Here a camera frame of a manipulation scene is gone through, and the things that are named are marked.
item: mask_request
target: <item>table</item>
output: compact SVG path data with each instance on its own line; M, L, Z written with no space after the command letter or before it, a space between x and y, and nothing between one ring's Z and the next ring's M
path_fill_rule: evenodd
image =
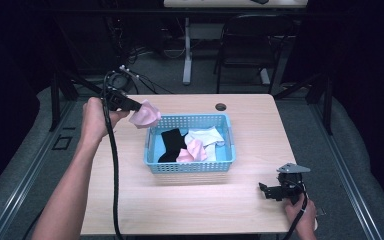
M276 169L295 163L273 97L267 94L135 95L162 114L215 113L224 103L236 161L224 173L152 174L143 162L146 129L127 119L115 127L120 163L122 234L279 233L289 228L283 203L266 199L258 182L278 186ZM113 166L108 138L96 153L82 235L114 234Z
M164 0L164 7L166 8L287 8L287 9L304 9L307 6L307 0L269 0L266 4L259 4L250 0ZM191 69L192 69L192 53L190 48L191 40L191 25L189 18L185 21L185 67L183 69L183 84L189 85L191 83ZM213 31L216 38L220 37L221 26L210 26L206 29ZM214 39L214 34L210 35L209 39Z

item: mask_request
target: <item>chair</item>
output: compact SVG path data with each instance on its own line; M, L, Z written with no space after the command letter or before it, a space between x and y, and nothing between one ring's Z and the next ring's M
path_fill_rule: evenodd
M221 33L214 67L217 93L220 92L222 66L256 68L257 75L264 68L273 69L268 90L271 93L284 41L293 28L292 20L281 15L241 14L229 19Z

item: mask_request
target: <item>gray carpet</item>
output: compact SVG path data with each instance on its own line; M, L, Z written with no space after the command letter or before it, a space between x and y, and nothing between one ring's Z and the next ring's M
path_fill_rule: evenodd
M173 93L215 93L216 78L212 71L216 51L212 49L212 44L201 42L196 45L193 52L192 83L189 86L182 84L184 56L168 58L145 53L129 67ZM225 76L228 76L231 81L235 81L236 78L258 81L254 73L248 72L226 71ZM142 83L137 83L137 86L140 94L151 93ZM66 106L64 108L66 117L55 133L48 133L51 119L49 89L38 95L41 100L41 111L36 123L0 178L0 239L21 239L69 164L79 136L81 106L83 101L91 95L91 92L84 87L77 87L82 97L75 103L65 102L62 98L62 105ZM276 85L275 92L279 90L281 88ZM157 92L170 94L158 87ZM267 87L222 87L222 93L243 92L265 93ZM311 168L310 173L304 174L308 193L317 207L323 208L327 213L318 218L319 227L316 231L318 239L368 238L359 215L356 214L352 196L341 181L340 169L336 163L337 156L332 152L329 140L337 144L370 216L373 217L380 236L384 239L384 194L370 174L369 157L358 131L345 110L334 101L332 112L334 135L326 137L324 130L319 126L320 108L305 103L303 99L305 92L304 89L288 99L276 101L276 104L297 163ZM39 153L43 153L40 155L43 158L43 165L36 166L40 171L33 184L24 189L26 195L18 196L15 193L23 191L17 187L25 180L25 173L31 171L30 167ZM16 204L11 201L14 196L18 197ZM11 211L8 211L8 203L12 203ZM261 239L275 239L275 237L275 235L262 235ZM114 236L82 237L82 239L113 238ZM228 238L226 236L225 239L245 239L245 237L230 236Z

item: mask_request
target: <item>basket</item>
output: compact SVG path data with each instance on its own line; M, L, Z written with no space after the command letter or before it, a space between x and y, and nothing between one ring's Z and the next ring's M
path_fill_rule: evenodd
M159 163L158 160L165 153L162 132L179 128L182 135L188 129L207 129L215 127L224 139L224 146L216 147L216 161L169 162ZM227 114L183 114L162 115L156 127L147 131L145 142L144 162L156 173L189 173L189 172L227 172L236 159L232 129Z

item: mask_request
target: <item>human arm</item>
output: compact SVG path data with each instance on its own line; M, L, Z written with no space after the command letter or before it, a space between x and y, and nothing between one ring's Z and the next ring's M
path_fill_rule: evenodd
M285 212L288 217L289 222L292 224L298 212L301 211L302 203L304 201L304 194L299 196L299 200L295 205L291 203L290 199L285 201ZM315 240L316 235L314 234L314 229L316 227L316 206L314 202L310 199L307 199L307 207L301 219L298 221L298 224L295 228L295 231L298 237L301 240Z
M110 112L112 126L129 112ZM95 153L107 134L102 103L90 98L83 106L82 130L74 157L39 218L32 239L78 239L86 210Z

